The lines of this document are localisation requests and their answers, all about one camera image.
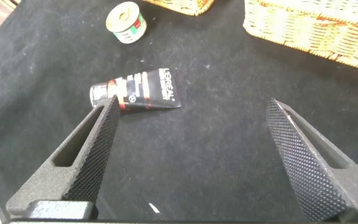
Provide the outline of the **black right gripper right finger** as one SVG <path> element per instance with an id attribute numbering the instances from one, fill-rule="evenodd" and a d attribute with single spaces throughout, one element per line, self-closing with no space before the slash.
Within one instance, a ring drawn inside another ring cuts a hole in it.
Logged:
<path id="1" fill-rule="evenodd" d="M 309 222 L 358 222 L 358 165 L 288 105 L 272 98 L 265 118 Z"/>

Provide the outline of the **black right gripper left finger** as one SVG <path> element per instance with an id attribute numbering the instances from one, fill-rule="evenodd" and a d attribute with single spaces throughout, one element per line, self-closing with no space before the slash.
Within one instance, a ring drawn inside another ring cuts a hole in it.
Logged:
<path id="1" fill-rule="evenodd" d="M 11 217 L 23 217 L 39 200 L 96 202 L 120 117 L 116 97 L 92 109 L 50 157 L 7 201 Z"/>

